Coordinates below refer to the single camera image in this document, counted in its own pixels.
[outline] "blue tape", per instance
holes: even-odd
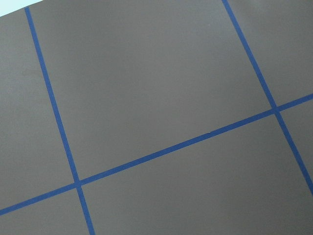
[[[76,189],[77,189],[79,200],[80,200],[83,212],[84,212],[84,216],[85,216],[85,220],[86,220],[87,227],[88,227],[88,230],[89,230],[89,234],[90,235],[94,235],[95,232],[94,232],[93,224],[92,224],[92,221],[91,221],[90,213],[89,213],[89,210],[88,210],[88,207],[87,207],[87,204],[86,204],[86,200],[85,200],[84,194],[82,192],[82,188],[81,188],[80,180],[79,180],[79,177],[78,177],[77,169],[76,169],[76,166],[75,166],[75,163],[74,163],[72,152],[70,150],[70,147],[69,147],[69,144],[68,144],[68,141],[67,141],[67,136],[65,134],[64,126],[63,126],[62,120],[61,120],[61,115],[59,113],[57,102],[56,102],[55,97],[54,97],[54,93],[53,93],[52,86],[51,86],[50,79],[49,79],[49,75],[48,75],[48,72],[47,72],[47,69],[46,69],[46,66],[45,66],[44,57],[43,57],[43,54],[42,54],[42,51],[41,51],[41,48],[40,48],[39,40],[38,40],[38,37],[37,37],[36,29],[35,29],[35,26],[34,26],[34,23],[33,23],[33,19],[32,19],[29,7],[25,8],[25,13],[26,13],[26,16],[27,16],[27,20],[28,20],[28,24],[29,24],[31,35],[33,37],[33,41],[34,41],[35,49],[36,49],[36,52],[37,52],[38,60],[39,60],[39,63],[40,63],[40,67],[41,67],[41,70],[42,70],[42,73],[43,73],[43,76],[44,76],[45,85],[46,85],[46,88],[47,88],[47,91],[48,91],[48,94],[49,94],[49,98],[50,98],[51,106],[52,106],[53,113],[54,113],[54,116],[55,116],[55,120],[57,122],[58,129],[59,129],[59,132],[60,132],[60,135],[61,135],[61,139],[62,139],[62,142],[63,142],[64,150],[65,150],[66,155],[67,155],[68,164],[69,164],[70,170],[72,172],[72,176],[73,176],[74,183],[75,183],[75,186],[76,186]]]
[[[304,102],[307,102],[307,101],[309,101],[309,100],[313,100],[313,94],[310,94],[310,95],[307,95],[307,96],[305,96],[305,97],[299,98],[299,99],[297,99],[297,100],[291,101],[291,102],[289,102],[289,103],[287,103],[287,104],[283,104],[283,105],[277,107],[277,109],[280,110],[280,111],[286,110],[286,109],[292,108],[292,107],[294,107],[294,106],[297,106],[297,105],[299,105],[299,104],[302,104],[302,103],[304,103]],[[208,137],[208,139],[209,139],[210,137],[217,136],[217,135],[219,135],[219,134],[225,133],[225,132],[227,132],[227,131],[231,131],[231,130],[233,130],[233,129],[235,129],[235,128],[238,128],[238,127],[240,127],[240,126],[243,126],[243,125],[252,123],[252,122],[254,122],[254,121],[257,121],[257,120],[260,120],[260,119],[263,119],[263,118],[266,118],[266,117],[268,117],[268,116],[270,116],[270,115],[272,115],[272,114],[274,114],[274,111],[272,111],[272,110],[268,110],[268,111],[262,112],[262,113],[260,113],[260,114],[251,116],[251,117],[249,117],[249,118],[243,119],[243,120],[241,120],[241,121],[235,122],[235,123],[230,124],[230,125],[228,125],[228,126],[225,126],[225,127],[220,128],[220,129],[217,129],[217,130],[215,130],[215,131],[212,131],[212,132],[210,132],[210,133],[208,133],[208,134],[195,137],[195,138],[189,140],[189,141],[190,141],[189,143],[191,143],[191,142],[197,143],[197,142],[200,142],[200,141],[202,141],[202,140],[206,140],[205,137]],[[117,167],[115,167],[115,168],[113,168],[113,169],[110,169],[110,170],[101,172],[101,173],[99,173],[99,174],[90,176],[90,177],[88,177],[88,178],[85,178],[85,179],[81,180],[81,185],[85,185],[85,184],[94,182],[94,181],[96,181],[96,180],[99,180],[99,179],[102,179],[102,178],[104,178],[104,177],[107,177],[107,176],[113,175],[113,174],[115,174],[115,173],[118,173],[118,172],[120,172],[120,171],[123,171],[123,170],[125,170],[125,169],[131,168],[131,167],[133,167],[133,166],[139,165],[139,164],[144,163],[144,162],[147,162],[147,161],[152,160],[152,159],[154,159],[154,158],[161,157],[161,156],[164,155],[164,153],[165,153],[166,151],[168,151],[169,153],[170,153],[170,152],[174,152],[174,151],[175,151],[175,148],[174,148],[174,146],[172,146],[172,147],[169,147],[169,148],[167,148],[167,149],[163,149],[163,150],[161,150],[161,151],[159,151],[159,152],[156,152],[156,153],[154,153],[154,154],[147,155],[147,156],[145,156],[145,157],[139,158],[139,159],[134,160],[134,161],[132,161],[132,162],[129,162],[129,163],[126,163],[126,164],[117,166]],[[49,197],[56,196],[56,195],[58,195],[58,194],[61,194],[61,193],[63,193],[63,192],[69,191],[69,190],[72,190],[72,189],[74,189],[74,188],[76,188],[75,184],[70,184],[70,185],[64,186],[64,187],[62,187],[62,188],[56,189],[56,190],[54,190],[54,191],[51,191],[51,192],[42,194],[42,195],[40,195],[40,196],[37,196],[37,197],[31,198],[31,199],[28,199],[28,200],[26,200],[26,201],[17,203],[17,204],[15,204],[15,205],[12,205],[12,206],[9,206],[9,207],[7,207],[7,208],[4,208],[4,209],[0,210],[0,215],[7,214],[7,213],[10,213],[10,212],[12,212],[12,211],[16,211],[16,210],[18,210],[18,209],[20,209],[20,208],[29,206],[29,205],[34,204],[34,203],[36,203],[36,202],[40,202],[40,201],[45,200],[45,199],[47,199],[47,198],[49,198]]]
[[[310,177],[310,175],[309,175],[309,173],[308,173],[308,171],[307,171],[307,169],[306,169],[306,167],[304,165],[304,162],[303,162],[303,160],[302,160],[302,158],[300,156],[300,153],[299,153],[296,145],[294,144],[294,142],[292,140],[292,137],[291,137],[291,135],[290,135],[290,133],[289,133],[289,131],[287,129],[287,126],[285,125],[285,122],[284,122],[281,114],[279,113],[280,109],[278,109],[277,106],[276,106],[274,98],[273,98],[272,94],[270,93],[268,85],[266,84],[266,81],[265,81],[265,79],[264,79],[264,77],[263,77],[263,75],[261,73],[261,70],[260,70],[260,68],[259,68],[259,66],[258,66],[258,64],[257,64],[257,62],[256,62],[256,60],[255,60],[255,58],[254,58],[254,56],[252,54],[252,51],[251,51],[251,49],[250,49],[250,47],[248,45],[248,42],[247,42],[247,40],[246,40],[246,38],[245,38],[245,36],[244,36],[244,34],[243,34],[243,32],[242,32],[238,22],[236,20],[236,17],[234,15],[234,13],[233,13],[233,11],[232,11],[228,1],[227,0],[222,0],[222,2],[224,4],[224,6],[225,6],[225,9],[226,9],[226,11],[227,11],[227,13],[229,15],[229,18],[230,18],[231,22],[234,25],[234,28],[235,28],[235,30],[236,30],[236,32],[238,34],[238,37],[240,38],[240,41],[241,41],[241,43],[242,43],[242,45],[243,45],[243,47],[244,47],[244,49],[246,51],[246,54],[247,54],[247,56],[248,56],[248,58],[249,58],[249,60],[250,60],[250,62],[252,64],[252,66],[253,66],[253,69],[254,69],[254,71],[255,71],[258,79],[259,79],[259,82],[260,82],[260,84],[261,84],[261,86],[263,88],[263,91],[264,91],[264,93],[265,93],[265,95],[266,95],[266,97],[267,97],[267,99],[268,99],[268,101],[270,103],[270,106],[272,107],[272,109],[274,111],[274,114],[275,114],[275,116],[277,118],[277,121],[278,121],[278,123],[279,123],[279,125],[280,125],[280,127],[281,127],[281,129],[282,129],[282,131],[284,133],[284,135],[285,135],[285,138],[286,138],[286,140],[287,140],[287,142],[288,142],[288,144],[289,144],[289,146],[290,146],[290,148],[291,148],[291,150],[293,152],[293,155],[294,155],[294,157],[295,157],[295,159],[296,159],[296,161],[297,161],[297,163],[298,163],[298,165],[300,167],[300,170],[301,170],[301,172],[303,174],[303,177],[305,178],[305,181],[306,181],[306,183],[307,183],[307,185],[308,185],[308,187],[309,187],[309,189],[311,191],[311,194],[313,195],[313,183],[312,183],[311,177]]]

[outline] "blue tape strip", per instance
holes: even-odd
[[[40,67],[41,67],[41,70],[43,72],[45,85],[46,85],[46,88],[47,88],[47,91],[48,91],[48,94],[49,94],[49,98],[50,98],[50,102],[51,102],[51,105],[52,105],[52,109],[53,109],[53,113],[54,113],[54,116],[55,116],[55,120],[57,122],[57,125],[58,125],[58,128],[59,128],[59,132],[60,132],[60,135],[61,135],[61,139],[62,139],[62,142],[63,142],[64,150],[65,150],[66,155],[67,155],[68,164],[69,164],[70,170],[72,172],[74,183],[75,183],[75,186],[77,188],[77,193],[78,193],[78,196],[79,196],[79,199],[80,199],[80,203],[81,203],[81,206],[82,206],[82,209],[83,209],[83,212],[84,212],[84,216],[85,216],[85,220],[86,220],[87,227],[88,227],[88,230],[89,230],[89,234],[90,235],[94,235],[95,232],[94,232],[94,228],[93,228],[93,225],[92,225],[92,222],[91,222],[91,217],[90,217],[90,214],[89,214],[89,210],[88,210],[88,207],[87,207],[87,204],[86,204],[86,200],[85,200],[84,194],[82,192],[82,188],[81,188],[80,180],[79,180],[79,177],[78,177],[77,169],[76,169],[76,166],[75,166],[75,163],[74,163],[72,152],[70,150],[70,147],[69,147],[69,144],[68,144],[68,141],[67,141],[67,136],[65,134],[64,126],[63,126],[62,120],[61,120],[61,115],[59,113],[57,102],[56,102],[55,97],[54,97],[54,93],[53,93],[52,86],[51,86],[50,79],[49,79],[49,75],[48,75],[48,72],[47,72],[47,69],[46,69],[46,66],[45,66],[44,57],[43,57],[43,54],[42,54],[42,51],[41,51],[41,48],[40,48],[39,40],[38,40],[38,37],[37,37],[36,29],[35,29],[35,26],[34,26],[34,23],[33,23],[33,19],[32,19],[29,7],[25,8],[25,13],[26,13],[26,16],[27,16],[27,20],[28,20],[30,31],[31,31],[31,35],[33,37],[33,41],[34,41],[34,45],[35,45],[35,48],[36,48],[37,56],[38,56],[38,59],[39,59]]]
[[[244,36],[244,34],[243,34],[243,32],[242,32],[238,22],[236,20],[236,17],[234,15],[234,13],[233,13],[233,11],[232,11],[228,1],[227,0],[222,0],[222,2],[224,4],[224,6],[225,6],[225,9],[226,9],[229,17],[230,17],[230,20],[232,21],[232,23],[234,25],[234,28],[235,28],[235,30],[236,30],[236,32],[238,34],[238,37],[240,38],[240,41],[241,41],[241,43],[242,43],[242,45],[243,45],[243,47],[244,47],[244,49],[246,51],[246,54],[247,54],[247,56],[248,56],[248,58],[249,58],[249,60],[250,60],[250,62],[252,64],[252,66],[253,66],[253,69],[254,69],[254,71],[255,71],[255,73],[256,73],[256,75],[257,75],[257,77],[258,77],[258,79],[259,79],[259,81],[261,83],[263,91],[264,91],[264,93],[265,93],[265,95],[266,95],[266,97],[267,97],[267,99],[268,99],[268,101],[269,101],[273,111],[274,111],[274,114],[275,114],[275,116],[277,118],[277,121],[278,121],[278,123],[279,123],[279,125],[280,125],[280,127],[281,127],[281,129],[282,129],[282,131],[284,133],[284,135],[285,135],[285,138],[286,138],[286,140],[287,140],[287,142],[288,142],[288,144],[289,144],[289,146],[290,146],[290,148],[291,148],[291,150],[293,152],[293,155],[294,155],[294,157],[295,157],[295,159],[296,159],[296,161],[297,161],[297,163],[298,163],[298,165],[300,167],[300,170],[301,170],[301,172],[303,174],[303,177],[305,178],[305,181],[308,184],[308,187],[309,187],[309,189],[311,191],[311,194],[313,195],[313,183],[312,183],[312,180],[310,178],[310,175],[309,175],[309,173],[308,173],[308,171],[307,171],[307,169],[306,169],[306,167],[304,165],[304,162],[303,162],[303,160],[302,160],[302,158],[300,156],[300,153],[299,153],[296,145],[294,144],[294,142],[292,140],[292,137],[291,137],[291,135],[290,135],[286,125],[285,125],[285,122],[284,122],[281,114],[279,113],[280,110],[276,106],[274,98],[273,98],[272,94],[270,93],[268,85],[265,82],[265,79],[264,79],[264,77],[263,77],[263,75],[261,73],[261,70],[260,70],[260,68],[259,68],[259,66],[258,66],[258,64],[257,64],[257,62],[256,62],[256,60],[255,60],[255,58],[254,58],[254,56],[252,54],[252,51],[251,51],[249,45],[248,45],[248,42],[247,42],[247,40],[246,40],[246,38],[245,38],[245,36]]]
[[[310,95],[307,95],[307,96],[305,96],[305,97],[299,98],[299,99],[297,99],[297,100],[291,101],[291,102],[289,102],[289,103],[287,103],[287,104],[283,104],[283,105],[279,106],[277,109],[280,110],[280,111],[286,110],[286,109],[292,108],[292,107],[294,107],[294,106],[297,106],[297,105],[299,105],[299,104],[302,104],[302,103],[304,103],[304,102],[307,102],[307,101],[309,101],[309,100],[313,100],[313,94],[310,94]],[[266,118],[266,117],[272,115],[273,113],[274,113],[274,111],[272,111],[272,110],[265,111],[265,112],[263,112],[263,113],[260,113],[260,114],[251,116],[251,117],[246,118],[246,119],[244,119],[244,120],[235,122],[235,123],[233,123],[233,124],[231,124],[231,125],[222,127],[222,128],[217,129],[217,130],[215,130],[215,131],[212,131],[211,134],[213,133],[214,136],[217,136],[219,133],[222,134],[222,133],[225,133],[225,132],[227,132],[227,131],[231,131],[231,130],[233,130],[233,129],[235,129],[235,128],[238,128],[238,127],[240,127],[240,126],[243,126],[243,125],[245,125],[245,124],[252,123],[252,122],[257,121],[257,120],[260,120],[260,119],[262,119],[262,118]],[[201,141],[201,138],[200,138],[200,136],[199,136],[199,137],[193,138],[193,140],[194,140],[194,143],[197,143],[197,142],[200,142],[200,141]],[[157,156],[157,153],[158,153],[158,152],[154,153],[154,156],[155,156],[154,158],[157,158],[157,157],[158,157],[158,156]],[[136,166],[136,165],[138,165],[138,164],[147,162],[147,161],[152,160],[152,159],[154,159],[154,158],[151,158],[151,154],[150,154],[150,155],[147,155],[147,156],[145,156],[145,157],[143,157],[143,158],[134,160],[134,161],[132,161],[132,162],[129,162],[129,163],[120,165],[120,166],[115,167],[115,168],[113,168],[113,169],[110,169],[110,170],[104,171],[104,172],[102,172],[102,173],[99,173],[99,174],[90,176],[90,177],[88,177],[88,178],[85,178],[85,179],[83,179],[83,180],[81,181],[81,184],[82,184],[82,185],[85,185],[85,184],[94,182],[94,181],[96,181],[96,180],[99,180],[99,179],[102,179],[102,178],[107,177],[107,176],[109,176],[109,175],[112,175],[112,174],[115,174],[115,173],[117,173],[117,172],[123,171],[123,170],[125,170],[125,169],[130,168],[130,167],[133,167],[133,166]],[[16,211],[16,210],[18,210],[18,209],[20,209],[20,208],[29,206],[29,205],[31,205],[31,204],[34,204],[34,203],[36,203],[36,202],[45,200],[45,199],[47,199],[47,198],[49,198],[49,197],[56,196],[56,195],[58,195],[58,194],[61,194],[61,193],[63,193],[63,192],[69,191],[69,190],[74,189],[74,188],[76,188],[76,187],[75,187],[75,184],[70,184],[70,185],[64,186],[64,187],[62,187],[62,188],[56,189],[56,190],[54,190],[54,191],[51,191],[51,192],[42,194],[42,195],[40,195],[40,196],[37,196],[37,197],[31,198],[31,199],[28,199],[28,200],[26,200],[26,201],[17,203],[17,204],[15,204],[15,205],[12,205],[12,206],[10,206],[10,207],[7,207],[7,208],[4,208],[4,209],[0,210],[0,215],[7,214],[7,213],[10,213],[10,212],[12,212],[12,211]]]

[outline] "grid square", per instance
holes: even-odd
[[[274,116],[83,188],[99,234],[313,230],[312,196]]]
[[[313,3],[229,0],[271,93],[281,105],[313,92]]]
[[[0,18],[0,208],[73,182],[23,10]]]
[[[301,154],[302,160],[313,177],[313,101],[282,112],[282,116]]]
[[[0,217],[4,235],[86,235],[88,230],[75,190]]]
[[[81,178],[269,109],[218,0],[31,10]]]

